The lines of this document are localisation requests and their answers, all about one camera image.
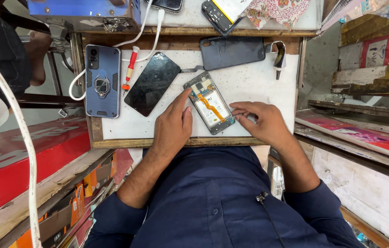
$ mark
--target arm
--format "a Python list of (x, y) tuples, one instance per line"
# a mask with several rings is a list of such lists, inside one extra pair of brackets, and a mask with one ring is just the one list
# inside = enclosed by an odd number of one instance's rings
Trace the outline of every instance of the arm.
[[(277, 150), (288, 192), (302, 193), (317, 188), (320, 180), (277, 107), (249, 101), (234, 102), (230, 106), (235, 108), (232, 114), (252, 136)], [(256, 123), (247, 118), (250, 113), (256, 115)]]
[(86, 248), (130, 246), (146, 216), (144, 206), (156, 180), (192, 135), (192, 108), (184, 110), (191, 92), (184, 90), (156, 119), (152, 147), (117, 193), (95, 210), (96, 223)]
[[(344, 220), (338, 197), (318, 178), (302, 147), (288, 131), (280, 110), (262, 102), (234, 102), (230, 107), (252, 136), (274, 147), (285, 178), (285, 200), (319, 234), (345, 247), (363, 247)], [(249, 120), (255, 114), (256, 123)]]

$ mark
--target man's left hand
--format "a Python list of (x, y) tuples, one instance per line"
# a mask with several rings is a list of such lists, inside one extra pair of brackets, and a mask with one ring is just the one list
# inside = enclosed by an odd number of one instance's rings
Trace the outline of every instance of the man's left hand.
[(165, 155), (170, 160), (181, 150), (192, 135), (192, 107), (184, 110), (185, 101), (192, 89), (184, 90), (155, 122), (155, 141), (149, 152)]

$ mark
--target orange flex cable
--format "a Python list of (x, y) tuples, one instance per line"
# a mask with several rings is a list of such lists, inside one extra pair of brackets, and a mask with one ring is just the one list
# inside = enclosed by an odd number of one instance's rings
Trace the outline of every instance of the orange flex cable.
[(215, 107), (211, 106), (211, 105), (208, 103), (207, 99), (205, 99), (205, 98), (202, 96), (202, 94), (198, 94), (198, 95), (197, 95), (197, 98), (199, 98), (199, 100), (201, 100), (201, 101), (205, 104), (205, 107), (206, 107), (208, 110), (213, 111), (213, 113), (220, 119), (221, 122), (224, 122), (224, 121), (225, 121), (225, 119), (222, 117), (222, 115), (219, 114), (219, 112), (216, 110)]

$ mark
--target hand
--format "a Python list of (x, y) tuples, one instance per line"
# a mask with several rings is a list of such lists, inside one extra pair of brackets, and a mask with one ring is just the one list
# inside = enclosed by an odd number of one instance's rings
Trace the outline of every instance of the hand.
[(184, 105), (191, 92), (191, 88), (184, 90), (164, 113), (156, 118), (155, 141), (149, 152), (165, 155), (172, 160), (190, 138), (193, 125), (192, 107), (188, 106), (184, 110)]
[[(234, 108), (231, 114), (253, 137), (281, 149), (291, 141), (293, 136), (285, 125), (280, 110), (274, 105), (263, 102), (239, 101), (230, 104)], [(255, 115), (256, 123), (249, 120), (247, 116)]]

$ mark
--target disassembled smartphone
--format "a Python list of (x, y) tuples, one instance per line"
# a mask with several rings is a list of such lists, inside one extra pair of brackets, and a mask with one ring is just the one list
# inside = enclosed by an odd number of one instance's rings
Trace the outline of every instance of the disassembled smartphone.
[(184, 89), (187, 88), (192, 88), (190, 99), (211, 134), (218, 134), (235, 123), (234, 116), (207, 71), (185, 83)]
[(169, 12), (179, 13), (182, 10), (183, 0), (152, 0), (152, 6), (155, 8), (161, 8)]
[(243, 17), (240, 15), (248, 8), (247, 0), (207, 0), (202, 3), (202, 13), (218, 32), (227, 35)]
[(86, 46), (86, 114), (120, 116), (121, 51), (100, 45)]

